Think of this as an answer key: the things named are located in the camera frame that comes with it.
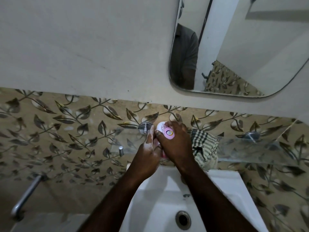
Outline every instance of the white wall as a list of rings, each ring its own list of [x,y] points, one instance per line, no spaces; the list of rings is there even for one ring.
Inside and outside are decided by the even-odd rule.
[[[250,0],[240,0],[217,57],[267,95],[283,88],[309,57],[309,1],[279,3],[257,0],[248,13]]]
[[[179,0],[0,0],[0,86],[283,117],[309,112],[309,63],[267,98],[182,91]]]
[[[239,0],[213,0],[199,45],[194,90],[203,91],[206,76],[212,70]]]
[[[184,8],[178,22],[195,31],[200,37],[210,0],[184,0]]]

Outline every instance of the drain hole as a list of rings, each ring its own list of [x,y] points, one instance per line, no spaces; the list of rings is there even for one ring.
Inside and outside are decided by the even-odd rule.
[[[182,230],[188,230],[191,226],[191,218],[185,211],[179,211],[176,214],[176,224]]]
[[[185,215],[181,215],[179,217],[179,223],[182,225],[182,226],[186,226],[188,224],[188,219],[186,218]]]

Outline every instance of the forearm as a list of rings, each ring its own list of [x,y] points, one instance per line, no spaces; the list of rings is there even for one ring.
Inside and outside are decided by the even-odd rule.
[[[105,196],[79,232],[118,232],[140,182],[130,173],[125,175]]]
[[[177,168],[190,189],[207,231],[256,231],[194,160]]]

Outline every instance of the tile grout line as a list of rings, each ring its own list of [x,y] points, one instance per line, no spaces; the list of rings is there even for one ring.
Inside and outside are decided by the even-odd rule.
[[[284,134],[289,128],[291,128],[293,126],[293,124],[296,123],[296,121],[298,121],[298,119],[295,119],[295,121],[290,124],[277,138],[276,138],[276,141],[278,141],[278,139],[282,136],[282,134]]]

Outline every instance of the mirror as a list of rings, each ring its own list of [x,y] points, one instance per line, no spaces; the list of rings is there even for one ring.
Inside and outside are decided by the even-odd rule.
[[[308,0],[180,0],[169,73],[181,89],[266,97],[308,58]]]

